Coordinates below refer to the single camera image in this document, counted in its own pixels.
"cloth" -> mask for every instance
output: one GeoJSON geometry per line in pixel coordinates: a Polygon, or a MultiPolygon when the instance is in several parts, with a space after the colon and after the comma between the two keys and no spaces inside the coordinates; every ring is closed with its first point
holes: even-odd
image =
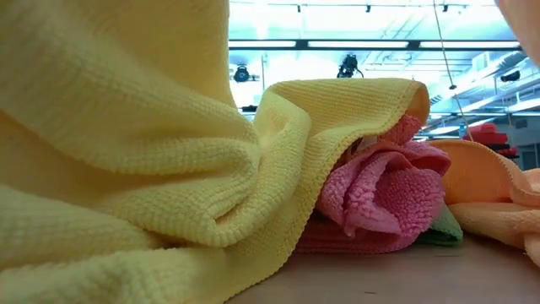
{"type": "Polygon", "coordinates": [[[457,246],[463,241],[463,230],[446,205],[429,229],[420,233],[417,243],[438,246],[457,246]]]}
{"type": "Polygon", "coordinates": [[[520,171],[504,156],[473,142],[431,144],[451,158],[443,177],[445,201],[462,229],[523,248],[540,266],[540,171],[520,171]]]}
{"type": "Polygon", "coordinates": [[[374,144],[338,162],[316,204],[329,220],[308,221],[299,252],[391,252],[429,228],[444,204],[441,175],[450,160],[408,141],[420,126],[402,117],[374,144]]]}
{"type": "Polygon", "coordinates": [[[226,0],[1,1],[0,302],[215,303],[275,273],[357,138],[427,89],[230,93],[226,0]]]}

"yellow towel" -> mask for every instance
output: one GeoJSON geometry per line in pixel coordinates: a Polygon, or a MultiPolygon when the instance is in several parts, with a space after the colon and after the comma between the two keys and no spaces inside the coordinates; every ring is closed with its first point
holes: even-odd
{"type": "Polygon", "coordinates": [[[540,170],[520,171],[491,149],[465,140],[431,143],[451,158],[445,201],[463,228],[523,248],[540,266],[540,170]]]}
{"type": "Polygon", "coordinates": [[[231,98],[226,0],[0,1],[0,302],[222,302],[286,261],[327,173],[426,88],[231,98]]]}

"cable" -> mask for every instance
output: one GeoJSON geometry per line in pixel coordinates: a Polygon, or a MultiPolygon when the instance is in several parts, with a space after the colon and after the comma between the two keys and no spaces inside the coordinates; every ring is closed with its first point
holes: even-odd
{"type": "MultiPolygon", "coordinates": [[[[446,72],[448,73],[448,79],[450,80],[451,88],[455,89],[456,85],[454,84],[454,80],[452,79],[452,75],[450,73],[450,66],[448,65],[448,58],[446,58],[446,49],[445,49],[445,43],[442,39],[442,31],[440,30],[440,22],[439,22],[439,14],[437,13],[437,4],[435,3],[435,0],[433,0],[433,10],[435,12],[435,21],[437,22],[437,30],[439,31],[439,39],[440,39],[440,48],[442,49],[442,55],[445,58],[445,65],[446,65],[446,72]]],[[[467,128],[467,135],[471,139],[471,141],[474,141],[473,135],[471,134],[471,131],[469,130],[469,123],[467,122],[467,119],[465,118],[465,114],[463,113],[462,104],[459,102],[459,99],[457,98],[457,94],[454,93],[454,99],[457,102],[457,106],[459,107],[459,112],[462,114],[462,120],[465,122],[465,126],[467,128]]]]}

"wooden table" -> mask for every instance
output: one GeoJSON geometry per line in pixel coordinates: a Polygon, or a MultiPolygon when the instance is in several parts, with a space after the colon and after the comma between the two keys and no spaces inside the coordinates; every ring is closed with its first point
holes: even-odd
{"type": "Polygon", "coordinates": [[[540,268],[522,250],[467,236],[460,247],[374,256],[294,254],[230,304],[540,303],[540,268]]]}

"ceiling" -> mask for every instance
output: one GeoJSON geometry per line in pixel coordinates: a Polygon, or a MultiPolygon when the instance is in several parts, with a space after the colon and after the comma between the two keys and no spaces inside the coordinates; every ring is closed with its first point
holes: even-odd
{"type": "MultiPolygon", "coordinates": [[[[444,40],[513,41],[515,36],[493,0],[436,1],[440,32],[444,40]]],[[[439,40],[439,31],[431,0],[231,0],[230,39],[297,40],[439,40]]],[[[237,84],[231,81],[239,106],[257,104],[270,84],[290,79],[335,78],[344,57],[354,53],[366,78],[400,77],[416,79],[428,85],[432,111],[459,111],[493,98],[472,111],[502,111],[500,108],[519,101],[516,92],[532,98],[537,93],[540,73],[525,56],[508,52],[446,52],[448,70],[458,90],[449,91],[451,81],[442,52],[410,51],[231,51],[231,72],[246,65],[258,81],[237,84]],[[487,58],[489,73],[473,66],[473,59],[487,58]],[[500,76],[515,70],[521,79],[502,83],[500,76]]],[[[452,116],[433,115],[426,129],[455,123],[452,116]]],[[[472,122],[481,117],[470,117],[472,122]]]]}

